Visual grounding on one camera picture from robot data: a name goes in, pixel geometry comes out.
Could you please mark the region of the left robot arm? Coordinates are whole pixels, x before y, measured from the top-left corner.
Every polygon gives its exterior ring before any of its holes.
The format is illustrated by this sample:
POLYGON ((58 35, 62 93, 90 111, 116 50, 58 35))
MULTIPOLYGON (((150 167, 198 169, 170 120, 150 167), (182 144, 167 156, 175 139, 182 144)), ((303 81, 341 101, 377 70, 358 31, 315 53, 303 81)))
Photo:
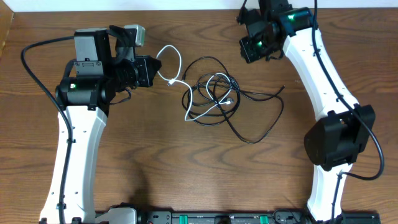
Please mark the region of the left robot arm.
POLYGON ((136 55, 144 45, 140 25, 75 31, 71 60, 55 97, 59 137, 52 183, 40 223, 137 223, 136 210, 126 204, 95 212, 94 182, 101 135, 117 93, 150 87, 160 60, 136 55))

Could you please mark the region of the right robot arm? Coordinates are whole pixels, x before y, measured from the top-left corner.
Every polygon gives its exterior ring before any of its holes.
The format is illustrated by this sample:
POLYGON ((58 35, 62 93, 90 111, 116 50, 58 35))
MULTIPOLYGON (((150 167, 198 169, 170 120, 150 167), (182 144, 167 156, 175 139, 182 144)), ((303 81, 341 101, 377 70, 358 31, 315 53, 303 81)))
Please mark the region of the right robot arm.
POLYGON ((310 97, 315 124, 304 137, 313 164, 312 191, 303 223, 379 223, 376 213, 344 212, 345 180, 366 147, 375 120, 348 91, 322 41, 316 15, 287 1, 260 1, 258 9, 240 8, 238 23, 247 36, 239 42, 247 63, 288 58, 310 97))

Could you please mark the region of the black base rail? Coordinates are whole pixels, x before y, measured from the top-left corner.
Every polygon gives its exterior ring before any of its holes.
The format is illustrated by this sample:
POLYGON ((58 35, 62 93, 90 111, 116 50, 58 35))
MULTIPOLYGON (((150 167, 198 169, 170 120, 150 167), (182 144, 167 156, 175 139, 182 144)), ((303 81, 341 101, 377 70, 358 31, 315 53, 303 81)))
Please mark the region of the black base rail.
POLYGON ((311 224, 309 215, 302 212, 278 210, 267 213, 175 213, 175 212, 139 212, 126 208, 126 215, 120 212, 108 212, 96 218, 97 223, 143 223, 143 224, 273 224, 303 223, 311 224))

